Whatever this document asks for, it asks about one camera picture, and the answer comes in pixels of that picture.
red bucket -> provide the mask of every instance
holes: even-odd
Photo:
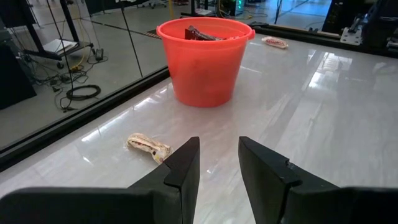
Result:
[[[231,40],[185,40],[185,29]],[[246,42],[254,38],[248,25],[231,19],[193,17],[158,26],[162,37],[174,93],[186,105],[219,106],[228,102],[243,58]]]

food item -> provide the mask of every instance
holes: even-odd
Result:
[[[127,145],[149,152],[152,155],[152,158],[158,164],[163,163],[163,161],[165,161],[173,151],[170,146],[148,138],[141,133],[134,133],[130,135],[127,140]]]
[[[278,47],[280,49],[286,49],[289,45],[284,40],[280,40],[275,37],[264,37],[261,39],[264,43],[271,45],[273,47]]]

white table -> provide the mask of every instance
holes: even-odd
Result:
[[[0,195],[30,186],[127,187],[157,166],[126,147],[136,132],[174,149],[200,137],[195,223],[254,223],[239,136],[341,187],[398,187],[398,60],[293,40],[280,50],[261,37],[248,43],[227,104],[185,106],[167,79],[0,173]]]

black metal frame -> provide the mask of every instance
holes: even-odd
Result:
[[[298,40],[310,44],[324,45],[337,49],[352,50],[366,54],[380,55],[385,57],[398,58],[398,52],[387,49],[378,49],[365,46],[355,46],[340,42],[340,36],[325,32],[309,32],[307,30],[281,27],[278,25],[266,24],[262,26],[251,25],[257,34],[271,35],[291,40]]]
[[[30,33],[30,36],[32,37],[37,50],[38,51],[34,51],[34,50],[24,50],[25,53],[30,54],[30,55],[35,55],[38,57],[44,57],[44,58],[49,58],[49,59],[53,59],[53,60],[58,60],[61,61],[62,57],[67,56],[73,52],[76,52],[77,50],[81,50],[84,49],[85,47],[90,47],[91,49],[94,47],[93,43],[89,43],[89,42],[81,42],[79,40],[79,36],[77,35],[76,29],[75,29],[75,25],[73,25],[73,20],[72,17],[70,16],[69,13],[69,9],[68,9],[68,5],[67,2],[65,0],[60,0],[60,4],[62,7],[62,11],[65,15],[65,19],[67,20],[70,32],[72,34],[73,37],[73,41],[77,42],[78,45],[70,50],[61,53],[60,55],[53,53],[53,52],[48,52],[45,51],[43,48],[43,45],[39,39],[39,36],[36,33],[36,30],[34,29],[33,25],[29,22],[28,20],[28,15],[30,14],[30,9],[27,9],[26,7],[24,7],[23,5],[23,1],[25,0],[17,0],[18,5],[19,5],[19,9],[22,11],[22,18],[23,20],[25,20],[25,25]]]
[[[121,88],[73,114],[37,130],[21,140],[0,149],[0,172],[33,155],[56,140],[82,127],[95,118],[168,78],[163,67],[140,80]]]

bucket rim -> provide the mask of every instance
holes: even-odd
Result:
[[[167,24],[173,23],[175,21],[181,21],[181,20],[200,20],[200,19],[209,19],[209,20],[219,20],[219,21],[228,21],[231,23],[235,23],[238,24],[239,26],[243,25],[246,26],[250,32],[248,34],[244,34],[241,37],[235,38],[235,39],[231,39],[231,40],[218,40],[218,41],[202,41],[202,40],[185,40],[185,39],[179,39],[176,37],[172,37],[170,35],[164,34],[161,31],[161,28]],[[243,38],[248,38],[247,40],[251,40],[254,38],[254,34],[255,31],[249,27],[247,24],[243,23],[243,22],[239,22],[239,21],[234,21],[232,19],[223,19],[223,18],[214,18],[214,17],[189,17],[189,18],[181,18],[181,19],[173,19],[171,21],[167,21],[163,24],[161,24],[160,26],[156,27],[156,33],[161,36],[161,38],[165,37],[171,40],[176,40],[176,41],[181,41],[181,42],[185,42],[185,43],[196,43],[196,44],[217,44],[217,43],[227,43],[227,42],[234,42],[234,41],[239,41],[242,40]]]

